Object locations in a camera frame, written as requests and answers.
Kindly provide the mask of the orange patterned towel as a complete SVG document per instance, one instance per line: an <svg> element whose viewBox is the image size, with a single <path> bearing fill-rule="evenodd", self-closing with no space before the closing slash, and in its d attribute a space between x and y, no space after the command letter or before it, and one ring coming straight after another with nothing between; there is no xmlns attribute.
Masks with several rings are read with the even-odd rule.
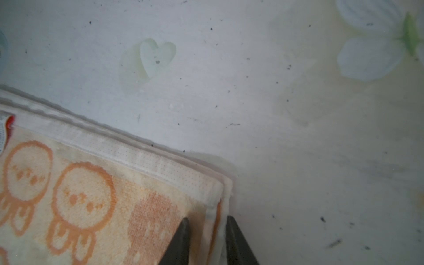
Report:
<svg viewBox="0 0 424 265"><path fill-rule="evenodd" d="M1 86L1 264L156 265L182 219L219 265L232 181Z"/></svg>

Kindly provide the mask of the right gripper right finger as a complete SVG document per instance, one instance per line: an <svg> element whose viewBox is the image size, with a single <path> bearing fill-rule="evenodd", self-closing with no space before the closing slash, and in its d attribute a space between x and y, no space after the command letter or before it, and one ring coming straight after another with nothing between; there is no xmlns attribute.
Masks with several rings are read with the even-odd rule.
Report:
<svg viewBox="0 0 424 265"><path fill-rule="evenodd" d="M259 265L235 218L227 216L226 260L228 265Z"/></svg>

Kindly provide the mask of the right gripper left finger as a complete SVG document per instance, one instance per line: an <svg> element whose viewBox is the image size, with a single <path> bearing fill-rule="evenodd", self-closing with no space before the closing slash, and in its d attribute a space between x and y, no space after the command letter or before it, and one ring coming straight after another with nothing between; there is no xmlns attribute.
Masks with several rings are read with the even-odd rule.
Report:
<svg viewBox="0 0 424 265"><path fill-rule="evenodd" d="M158 265L188 265L191 245L189 219L183 218Z"/></svg>

